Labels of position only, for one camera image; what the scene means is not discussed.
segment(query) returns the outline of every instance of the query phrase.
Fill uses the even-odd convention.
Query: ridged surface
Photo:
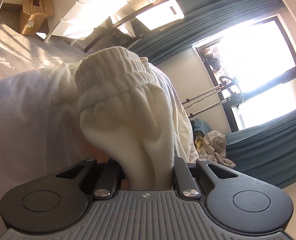
[[[0,240],[284,240],[285,233],[243,236],[214,223],[195,201],[179,199],[174,191],[120,191],[97,201],[74,226],[46,236],[28,236],[12,229]]]

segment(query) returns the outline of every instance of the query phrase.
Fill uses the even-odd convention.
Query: clothing pile
[[[221,132],[212,130],[210,126],[196,119],[193,123],[194,144],[200,158],[204,158],[229,168],[236,166],[226,158],[226,138]]]

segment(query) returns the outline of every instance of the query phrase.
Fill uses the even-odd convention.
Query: sock cuff
[[[148,64],[123,47],[96,52],[82,60],[75,73],[78,110],[154,82]]]

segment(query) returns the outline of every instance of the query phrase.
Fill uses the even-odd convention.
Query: logo
[[[143,193],[141,196],[144,197],[144,198],[149,198],[152,195],[150,193],[146,192],[146,193]]]

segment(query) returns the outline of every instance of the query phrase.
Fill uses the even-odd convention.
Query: gray floor
[[[31,69],[58,66],[62,63],[76,63],[104,48],[117,46],[113,36],[107,36],[88,53],[83,49],[96,37],[91,34],[84,41],[73,46],[68,38],[51,36],[44,43],[39,36],[24,36],[19,32],[19,13],[0,12],[0,78],[5,78]]]

